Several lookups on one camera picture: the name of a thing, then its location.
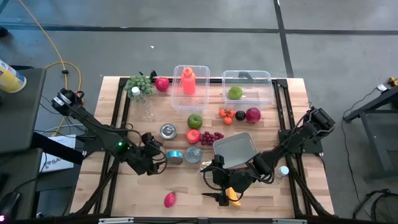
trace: wooden tabletop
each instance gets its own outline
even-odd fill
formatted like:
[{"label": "wooden tabletop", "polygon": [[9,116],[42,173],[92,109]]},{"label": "wooden tabletop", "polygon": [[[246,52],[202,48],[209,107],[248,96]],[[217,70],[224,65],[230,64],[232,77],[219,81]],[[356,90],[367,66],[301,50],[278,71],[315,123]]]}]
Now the wooden tabletop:
[{"label": "wooden tabletop", "polygon": [[[95,118],[103,124],[110,124],[113,114],[116,92],[120,77],[104,77]],[[304,80],[301,78],[287,79],[289,84],[290,99],[292,102],[295,120],[298,121],[308,110],[308,98]],[[124,107],[124,91],[118,124]],[[283,108],[285,109],[284,94],[281,92]],[[151,96],[154,106],[155,121],[151,123],[136,121],[134,116],[134,103],[130,105],[128,123],[134,125],[134,129],[140,133],[152,132],[156,140],[164,143],[167,151],[179,150],[183,154],[189,147],[185,140],[187,117],[180,116],[171,107],[170,93],[161,93],[154,89]],[[277,132],[279,119],[276,104],[273,103],[262,110],[262,119],[256,124],[237,122],[231,126],[223,124],[218,116],[218,110],[222,108],[224,101],[221,94],[221,84],[210,84],[209,106],[203,113],[203,126],[201,132],[221,132],[225,136],[238,134],[244,131],[251,133],[259,152],[271,150],[278,145]],[[161,138],[159,129],[164,123],[173,123],[177,127],[177,137],[172,141]],[[129,134],[132,141],[138,140],[135,133]],[[214,156],[211,146],[200,146],[203,151],[202,161],[210,160]],[[77,211],[89,199],[98,185],[103,163],[103,152],[95,152],[83,161],[78,179],[71,212]],[[307,185],[324,208],[333,213],[328,184],[321,160],[314,155],[303,155],[303,164]],[[168,166],[161,175],[138,176],[126,163],[120,165],[118,181],[114,195],[112,216],[130,217],[225,217],[225,218],[288,218],[294,217],[292,199],[287,177],[275,180],[273,184],[266,185],[258,182],[252,184],[241,199],[241,207],[219,207],[213,198],[202,196],[201,193],[214,192],[208,188],[203,177],[199,173],[197,164],[189,164],[184,160],[179,166]],[[278,166],[285,165],[281,159]],[[303,198],[300,187],[298,199],[303,212]],[[171,208],[164,207],[164,197],[175,191],[177,201]],[[108,188],[104,191],[104,209],[108,194]]]}]

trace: banana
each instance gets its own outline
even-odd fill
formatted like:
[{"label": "banana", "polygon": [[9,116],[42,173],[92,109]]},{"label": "banana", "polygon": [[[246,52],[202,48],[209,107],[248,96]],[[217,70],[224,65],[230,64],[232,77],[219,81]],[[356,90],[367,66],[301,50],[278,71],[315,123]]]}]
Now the banana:
[{"label": "banana", "polygon": [[[232,200],[237,200],[237,196],[236,196],[236,192],[234,191],[234,189],[232,187],[227,189],[227,194],[228,197]],[[233,202],[233,201],[229,201],[232,205],[240,207],[241,206],[241,202]]]}]

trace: silver can lid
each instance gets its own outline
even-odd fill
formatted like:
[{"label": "silver can lid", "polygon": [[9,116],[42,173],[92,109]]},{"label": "silver can lid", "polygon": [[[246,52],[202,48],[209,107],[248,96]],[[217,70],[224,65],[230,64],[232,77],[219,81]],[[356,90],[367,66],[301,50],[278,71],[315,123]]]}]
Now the silver can lid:
[{"label": "silver can lid", "polygon": [[171,140],[176,137],[177,135],[177,128],[175,127],[174,124],[163,124],[162,127],[160,128],[160,135],[164,139]]},{"label": "silver can lid", "polygon": [[185,158],[189,163],[201,161],[201,150],[198,147],[189,147],[185,152]]}]

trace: gray floor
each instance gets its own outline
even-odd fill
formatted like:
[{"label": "gray floor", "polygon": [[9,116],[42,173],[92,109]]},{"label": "gray floor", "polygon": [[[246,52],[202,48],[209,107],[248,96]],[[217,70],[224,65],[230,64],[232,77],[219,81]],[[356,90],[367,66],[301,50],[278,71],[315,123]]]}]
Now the gray floor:
[{"label": "gray floor", "polygon": [[[279,2],[286,29],[398,29],[395,0]],[[46,25],[278,28],[272,0],[125,0],[117,3],[37,0],[26,1],[26,5]],[[33,20],[18,1],[10,1],[0,14],[0,24],[33,24]],[[0,57],[8,64],[44,67],[58,61],[41,31],[10,31],[9,37],[0,40]],[[95,110],[104,75],[135,75],[137,71],[148,74],[151,70],[159,75],[171,75],[178,64],[195,64],[208,66],[212,76],[220,76],[224,70],[267,70],[273,77],[287,76],[279,34],[51,31],[49,36],[64,60],[79,66],[86,108],[90,112]],[[292,34],[287,35],[287,43],[294,77],[304,78],[313,105],[325,109],[338,123],[334,132],[323,140],[323,146],[335,212],[348,218],[358,200],[346,161],[341,116],[375,86],[396,76],[398,36]],[[47,72],[44,88],[47,98],[52,98],[64,86],[60,70],[58,66]],[[72,68],[70,71],[69,87],[75,90],[76,73]],[[375,92],[369,99],[378,94]],[[36,128],[52,128],[60,120],[61,117],[40,109]],[[398,192],[397,179],[372,184],[363,181],[363,175],[380,169],[380,165],[373,159],[359,120],[345,124],[345,130],[359,196],[362,198],[371,190],[381,188]],[[77,173],[78,169],[59,174],[65,176],[64,181],[55,182],[70,187]],[[41,186],[53,184],[51,178],[48,176]],[[55,202],[51,195],[59,195],[59,200]],[[39,210],[46,215],[61,214],[66,195],[70,195],[70,190],[45,192]],[[364,213],[359,218],[368,219]]]}]

